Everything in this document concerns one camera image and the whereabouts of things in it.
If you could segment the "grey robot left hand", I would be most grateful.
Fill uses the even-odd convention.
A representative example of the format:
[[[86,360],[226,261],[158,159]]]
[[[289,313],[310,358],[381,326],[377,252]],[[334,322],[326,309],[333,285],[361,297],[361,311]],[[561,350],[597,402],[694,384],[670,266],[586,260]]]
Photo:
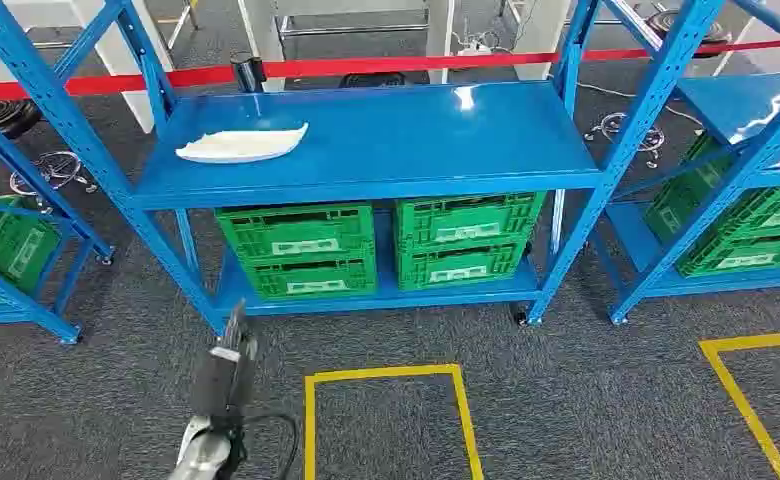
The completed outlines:
[[[237,418],[250,401],[259,342],[245,313],[245,299],[232,308],[225,332],[201,357],[190,390],[195,415]]]

